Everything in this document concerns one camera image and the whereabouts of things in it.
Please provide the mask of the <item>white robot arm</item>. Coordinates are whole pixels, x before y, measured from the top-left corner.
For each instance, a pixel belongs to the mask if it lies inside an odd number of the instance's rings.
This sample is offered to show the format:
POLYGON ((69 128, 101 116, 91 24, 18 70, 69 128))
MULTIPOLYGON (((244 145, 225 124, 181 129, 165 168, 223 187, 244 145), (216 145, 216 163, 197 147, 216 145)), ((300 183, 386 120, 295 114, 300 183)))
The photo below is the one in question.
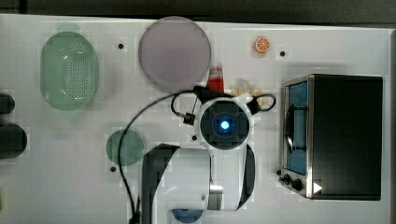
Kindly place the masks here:
POLYGON ((194 122, 199 148, 160 144, 144 155, 139 224, 171 224, 177 209, 239 210, 255 187, 252 126, 245 98, 203 101, 194 122))

